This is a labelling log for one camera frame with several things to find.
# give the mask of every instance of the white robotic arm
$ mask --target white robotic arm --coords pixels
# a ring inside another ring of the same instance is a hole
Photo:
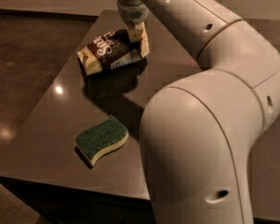
[[[158,224],[252,224],[247,158],[280,114],[280,54],[214,0],[142,2],[206,71],[159,91],[141,120],[141,155]]]

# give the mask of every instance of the sponge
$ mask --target sponge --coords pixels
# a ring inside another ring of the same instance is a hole
[[[105,154],[122,147],[128,140],[127,128],[115,117],[81,133],[77,139],[77,147],[91,166]]]

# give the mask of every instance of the gray tabletop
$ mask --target gray tabletop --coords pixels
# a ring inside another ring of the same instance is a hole
[[[96,36],[118,28],[126,28],[118,12],[104,11],[0,158],[0,176],[149,199],[138,142],[141,114],[162,87],[201,70],[149,15],[146,61],[84,79],[77,51]],[[63,93],[56,92],[57,87]],[[90,168],[77,152],[75,139],[109,115],[128,128],[130,137],[122,148]]]

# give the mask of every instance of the brown snack bag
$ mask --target brown snack bag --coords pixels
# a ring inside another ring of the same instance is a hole
[[[91,75],[144,59],[148,52],[144,55],[140,46],[141,42],[131,43],[127,30],[119,29],[97,36],[77,55]]]

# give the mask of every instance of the green scouring pad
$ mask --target green scouring pad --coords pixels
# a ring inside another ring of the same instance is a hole
[[[105,154],[124,145],[129,137],[127,128],[115,117],[81,133],[77,139],[77,147],[90,162],[91,166]]]

